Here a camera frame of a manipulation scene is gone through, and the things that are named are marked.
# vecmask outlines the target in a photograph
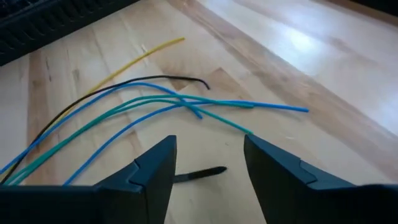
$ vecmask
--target wooden table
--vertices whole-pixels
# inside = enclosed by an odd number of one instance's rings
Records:
[[[186,41],[115,78],[188,75],[200,83],[156,80],[179,93],[306,106],[310,113],[208,109],[303,160],[354,184],[398,182],[398,28],[344,7],[305,0],[143,0],[0,68],[0,165],[18,155],[66,105],[137,56],[177,37]],[[63,125],[25,163],[104,111],[141,95],[107,96]],[[149,105],[87,131],[25,184],[63,183]],[[222,175],[173,188],[166,223],[264,223],[243,156],[244,134],[179,109],[117,139],[73,184],[94,184],[169,134],[177,173],[227,166]]]

